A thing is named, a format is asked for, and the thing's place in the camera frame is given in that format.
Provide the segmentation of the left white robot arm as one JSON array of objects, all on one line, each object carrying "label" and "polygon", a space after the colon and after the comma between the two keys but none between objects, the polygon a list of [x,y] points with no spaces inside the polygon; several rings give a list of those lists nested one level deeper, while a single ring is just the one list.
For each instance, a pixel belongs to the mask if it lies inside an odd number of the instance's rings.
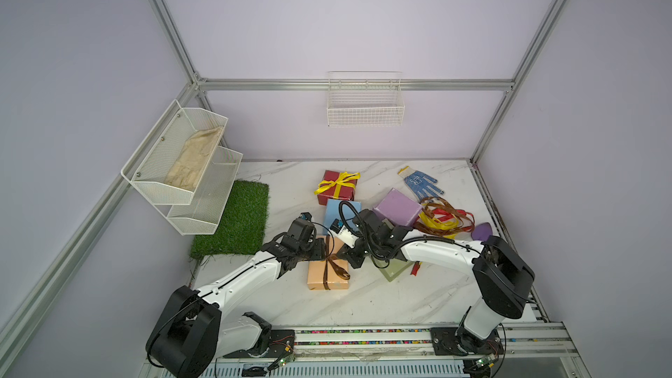
[{"label": "left white robot arm", "polygon": [[302,217],[262,245],[243,266],[198,289],[182,286],[169,297],[145,344],[147,361],[176,377],[198,377],[219,358],[267,355],[272,325],[248,311],[225,319],[241,302],[301,262],[322,261],[330,241]]}]

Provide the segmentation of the purple gift box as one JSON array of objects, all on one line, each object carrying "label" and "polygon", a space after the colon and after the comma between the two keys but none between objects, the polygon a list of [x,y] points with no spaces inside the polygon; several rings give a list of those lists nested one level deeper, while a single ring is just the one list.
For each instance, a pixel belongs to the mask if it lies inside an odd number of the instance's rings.
[{"label": "purple gift box", "polygon": [[397,189],[391,189],[373,208],[379,219],[388,220],[402,227],[412,227],[421,211],[422,207],[418,202]]}]

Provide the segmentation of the green gift box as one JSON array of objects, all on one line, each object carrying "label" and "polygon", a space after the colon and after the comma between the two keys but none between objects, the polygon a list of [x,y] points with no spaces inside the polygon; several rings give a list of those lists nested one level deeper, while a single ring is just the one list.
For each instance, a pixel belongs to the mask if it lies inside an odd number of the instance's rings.
[{"label": "green gift box", "polygon": [[404,272],[407,272],[413,265],[414,262],[404,262],[398,259],[392,259],[386,268],[378,269],[378,271],[388,282],[394,282],[397,280],[397,278],[402,276]]}]

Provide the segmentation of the orange gift box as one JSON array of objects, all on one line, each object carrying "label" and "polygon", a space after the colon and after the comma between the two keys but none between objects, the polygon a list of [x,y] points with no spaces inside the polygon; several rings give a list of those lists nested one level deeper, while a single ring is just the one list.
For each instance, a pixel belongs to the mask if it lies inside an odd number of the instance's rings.
[{"label": "orange gift box", "polygon": [[311,291],[345,291],[350,287],[350,268],[339,251],[344,243],[338,238],[328,239],[327,258],[309,262],[307,286]]}]

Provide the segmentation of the blue gift box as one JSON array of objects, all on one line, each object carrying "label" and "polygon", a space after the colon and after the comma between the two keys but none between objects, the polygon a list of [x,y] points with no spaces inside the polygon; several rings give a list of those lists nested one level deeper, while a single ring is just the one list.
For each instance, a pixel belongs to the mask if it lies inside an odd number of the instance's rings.
[{"label": "blue gift box", "polygon": [[344,229],[345,225],[348,225],[353,231],[358,231],[358,226],[355,224],[355,212],[351,207],[353,207],[356,212],[360,212],[362,210],[361,203],[358,201],[350,201],[350,205],[344,205],[342,209],[340,209],[340,206],[341,201],[338,199],[329,199],[327,201],[323,224],[327,227],[336,225],[336,231]]}]

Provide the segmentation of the brown ribbon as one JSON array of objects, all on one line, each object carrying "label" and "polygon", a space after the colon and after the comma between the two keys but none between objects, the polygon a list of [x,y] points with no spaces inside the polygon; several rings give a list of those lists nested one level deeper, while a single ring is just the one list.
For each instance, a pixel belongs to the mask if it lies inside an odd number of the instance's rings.
[{"label": "brown ribbon", "polygon": [[423,198],[413,227],[427,235],[453,239],[459,233],[471,234],[475,228],[472,213],[454,208],[440,197]]},{"label": "brown ribbon", "polygon": [[322,287],[326,291],[344,291],[349,288],[350,273],[348,262],[341,259],[339,251],[343,249],[344,243],[338,238],[325,238],[327,246],[327,256],[324,261],[324,271],[322,274]]}]

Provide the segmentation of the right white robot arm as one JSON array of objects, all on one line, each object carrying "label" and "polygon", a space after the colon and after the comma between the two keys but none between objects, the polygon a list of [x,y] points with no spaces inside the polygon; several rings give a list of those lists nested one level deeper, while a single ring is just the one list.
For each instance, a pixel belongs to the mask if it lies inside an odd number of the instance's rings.
[{"label": "right white robot arm", "polygon": [[390,227],[371,210],[358,211],[349,201],[338,208],[342,223],[339,258],[355,269],[369,257],[385,270],[392,260],[436,264],[472,276],[481,295],[472,304],[456,334],[485,341],[502,320],[518,320],[530,302],[535,272],[499,236],[486,241],[460,241],[434,236],[421,229]]}]

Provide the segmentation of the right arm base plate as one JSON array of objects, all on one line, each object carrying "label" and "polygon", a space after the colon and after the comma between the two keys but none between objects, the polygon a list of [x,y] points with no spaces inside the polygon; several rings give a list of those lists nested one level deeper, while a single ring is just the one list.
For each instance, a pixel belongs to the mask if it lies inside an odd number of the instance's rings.
[{"label": "right arm base plate", "polygon": [[504,351],[502,340],[496,330],[490,332],[486,339],[471,334],[463,322],[454,327],[432,327],[430,342],[435,355],[494,355],[497,357]]}]

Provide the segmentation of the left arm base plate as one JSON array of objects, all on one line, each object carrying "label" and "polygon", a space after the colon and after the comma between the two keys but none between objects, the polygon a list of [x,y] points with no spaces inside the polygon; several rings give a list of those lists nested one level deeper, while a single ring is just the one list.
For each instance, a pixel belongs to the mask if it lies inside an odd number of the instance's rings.
[{"label": "left arm base plate", "polygon": [[248,311],[239,320],[220,328],[216,358],[251,359],[278,357],[288,345],[293,348],[296,332],[276,329],[270,322]]}]

